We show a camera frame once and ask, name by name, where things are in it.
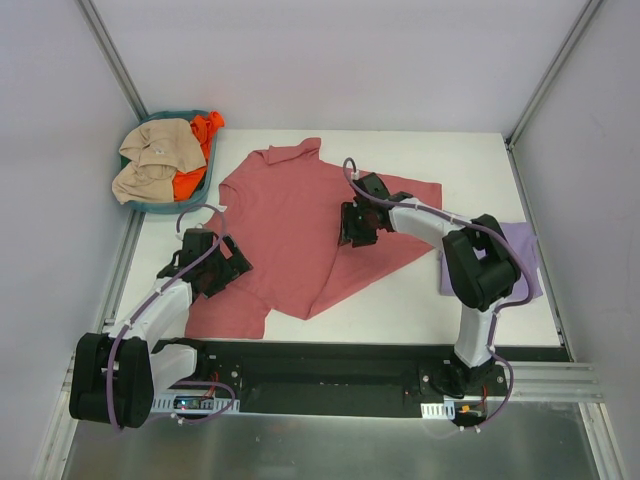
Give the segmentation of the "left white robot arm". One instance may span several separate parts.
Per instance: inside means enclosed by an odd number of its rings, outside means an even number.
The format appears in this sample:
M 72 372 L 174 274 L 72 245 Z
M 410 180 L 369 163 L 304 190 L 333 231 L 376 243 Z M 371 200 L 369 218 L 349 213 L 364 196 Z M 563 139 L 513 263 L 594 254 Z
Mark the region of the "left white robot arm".
M 228 234 L 206 228 L 184 232 L 182 245 L 156 275 L 151 290 L 107 333 L 86 333 L 77 342 L 69 398 L 75 420 L 138 428 L 154 399 L 176 385 L 223 389 L 201 341 L 161 341 L 198 298 L 209 299 L 251 263 Z

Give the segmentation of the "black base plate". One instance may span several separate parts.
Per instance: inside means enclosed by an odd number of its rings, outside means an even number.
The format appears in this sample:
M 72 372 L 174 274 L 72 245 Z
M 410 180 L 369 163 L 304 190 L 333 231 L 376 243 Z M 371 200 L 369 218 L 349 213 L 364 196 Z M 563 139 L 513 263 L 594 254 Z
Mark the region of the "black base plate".
M 417 418 L 429 404 L 484 421 L 510 395 L 502 362 L 467 368 L 450 346 L 265 343 L 181 339 L 195 373 L 177 384 L 180 412 L 198 392 L 213 410 L 252 414 Z

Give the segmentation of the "pink red t shirt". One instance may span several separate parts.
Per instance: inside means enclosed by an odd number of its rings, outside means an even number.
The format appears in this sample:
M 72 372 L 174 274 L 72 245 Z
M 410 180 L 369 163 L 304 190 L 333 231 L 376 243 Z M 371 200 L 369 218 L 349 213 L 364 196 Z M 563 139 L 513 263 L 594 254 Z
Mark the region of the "pink red t shirt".
M 225 227 L 253 268 L 197 298 L 186 336 L 260 339 L 270 311 L 308 320 L 432 251 L 386 231 L 372 246 L 340 245 L 341 205 L 354 192 L 320 148 L 311 137 L 253 151 L 220 183 L 224 215 L 207 226 Z

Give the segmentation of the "aluminium front rail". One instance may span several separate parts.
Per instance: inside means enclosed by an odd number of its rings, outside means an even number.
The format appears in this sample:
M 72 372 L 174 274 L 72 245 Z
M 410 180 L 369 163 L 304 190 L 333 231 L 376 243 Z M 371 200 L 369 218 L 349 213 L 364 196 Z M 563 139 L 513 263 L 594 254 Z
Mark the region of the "aluminium front rail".
M 291 384 L 346 388 L 395 385 L 411 396 L 456 399 L 482 394 L 528 401 L 598 403 L 604 399 L 592 367 L 573 362 L 496 360 L 479 378 L 466 381 L 451 374 L 451 357 L 435 354 L 342 357 L 279 351 L 268 355 L 258 349 L 251 355 L 237 351 L 207 355 L 226 398 L 258 395 L 271 384 Z M 179 389 L 206 388 L 180 384 L 156 396 Z

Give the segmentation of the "left aluminium frame post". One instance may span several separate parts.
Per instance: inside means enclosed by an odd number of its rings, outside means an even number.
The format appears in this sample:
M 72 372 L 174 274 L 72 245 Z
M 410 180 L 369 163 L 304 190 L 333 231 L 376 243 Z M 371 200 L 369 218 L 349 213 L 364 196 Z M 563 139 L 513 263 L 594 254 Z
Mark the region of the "left aluminium frame post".
M 135 116 L 138 120 L 146 118 L 148 110 L 97 6 L 92 0 L 76 0 L 75 3 Z

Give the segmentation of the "orange t shirt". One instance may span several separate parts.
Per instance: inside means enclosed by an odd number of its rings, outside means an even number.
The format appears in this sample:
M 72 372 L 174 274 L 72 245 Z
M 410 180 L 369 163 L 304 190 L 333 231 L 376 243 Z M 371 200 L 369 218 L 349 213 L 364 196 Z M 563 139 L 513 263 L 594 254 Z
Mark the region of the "orange t shirt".
M 178 171 L 172 180 L 174 201 L 181 202 L 191 198 L 198 186 L 205 178 L 212 144 L 218 130 L 225 126 L 223 116 L 217 111 L 211 111 L 207 116 L 196 115 L 190 122 L 192 134 L 199 141 L 205 160 L 205 165 L 187 173 Z

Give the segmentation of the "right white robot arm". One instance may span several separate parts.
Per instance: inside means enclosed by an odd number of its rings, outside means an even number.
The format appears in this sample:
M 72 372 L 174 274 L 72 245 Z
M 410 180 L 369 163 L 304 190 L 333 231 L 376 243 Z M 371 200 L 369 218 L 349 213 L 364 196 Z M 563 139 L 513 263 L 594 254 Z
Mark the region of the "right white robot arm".
M 355 196 L 342 206 L 342 245 L 373 245 L 378 232 L 385 230 L 409 235 L 443 254 L 454 295 L 462 304 L 450 382 L 457 392 L 473 394 L 497 360 L 498 314 L 533 298 L 530 270 L 493 216 L 458 216 L 406 192 L 390 194 L 374 173 L 362 176 L 357 169 L 343 173 Z

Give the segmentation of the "aluminium frame post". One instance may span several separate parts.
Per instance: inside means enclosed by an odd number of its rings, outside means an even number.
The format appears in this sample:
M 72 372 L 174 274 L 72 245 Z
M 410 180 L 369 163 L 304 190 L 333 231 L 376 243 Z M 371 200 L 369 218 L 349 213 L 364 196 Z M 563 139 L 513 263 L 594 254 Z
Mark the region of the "aluminium frame post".
M 146 118 L 148 110 L 97 6 L 92 0 L 76 0 L 75 3 L 135 116 L 138 120 Z
M 605 4 L 605 0 L 588 0 L 584 2 L 576 19 L 571 24 L 567 34 L 545 69 L 544 74 L 537 83 L 514 127 L 510 133 L 505 136 L 505 145 L 508 151 L 514 149 L 524 134 L 529 122 L 533 119 L 555 81 L 562 73 L 565 65 L 570 60 L 573 52 Z

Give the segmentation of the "teal plastic basket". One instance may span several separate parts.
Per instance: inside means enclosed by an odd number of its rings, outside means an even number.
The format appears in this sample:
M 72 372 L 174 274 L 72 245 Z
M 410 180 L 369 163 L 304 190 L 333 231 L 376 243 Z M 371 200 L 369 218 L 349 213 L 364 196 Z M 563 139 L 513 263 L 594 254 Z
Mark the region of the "teal plastic basket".
M 209 115 L 208 111 L 205 110 L 186 110 L 186 111 L 160 111 L 156 113 L 152 113 L 143 117 L 138 125 L 143 125 L 149 121 L 153 120 L 164 120 L 164 119 L 183 119 L 188 122 L 191 122 L 196 116 L 207 117 Z M 207 170 L 205 175 L 200 180 L 197 185 L 197 188 L 191 195 L 191 197 L 187 200 L 180 202 L 169 202 L 169 203 L 149 203 L 149 202 L 141 202 L 141 201 L 128 201 L 125 203 L 125 206 L 129 207 L 133 211 L 149 213 L 149 214 L 159 214 L 159 215 L 174 215 L 179 214 L 186 209 L 193 207 L 196 204 L 203 203 L 208 198 L 208 192 L 211 185 L 212 179 L 212 169 L 214 165 L 214 158 L 216 153 L 216 142 L 217 139 L 213 138 L 211 146 L 209 148 L 209 161 Z

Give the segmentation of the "right aluminium frame post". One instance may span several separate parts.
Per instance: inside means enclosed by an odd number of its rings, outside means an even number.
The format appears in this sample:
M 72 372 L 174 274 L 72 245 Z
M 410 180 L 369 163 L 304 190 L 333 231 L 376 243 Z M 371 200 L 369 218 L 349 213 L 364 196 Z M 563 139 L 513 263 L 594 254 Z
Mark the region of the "right aluminium frame post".
M 510 133 L 505 136 L 505 145 L 508 151 L 514 149 L 524 134 L 529 122 L 533 119 L 555 81 L 562 73 L 565 65 L 570 60 L 573 52 L 605 4 L 605 0 L 588 0 L 584 2 L 576 19 L 571 24 L 567 34 L 545 69 L 544 74 L 537 83 L 514 127 Z

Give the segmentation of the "beige t shirt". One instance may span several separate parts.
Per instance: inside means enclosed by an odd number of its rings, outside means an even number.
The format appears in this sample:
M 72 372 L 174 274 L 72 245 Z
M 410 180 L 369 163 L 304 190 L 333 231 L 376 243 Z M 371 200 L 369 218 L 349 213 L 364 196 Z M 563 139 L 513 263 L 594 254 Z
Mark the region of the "beige t shirt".
M 128 163 L 112 182 L 119 203 L 174 201 L 172 180 L 205 165 L 199 141 L 183 119 L 153 120 L 131 131 L 119 148 Z

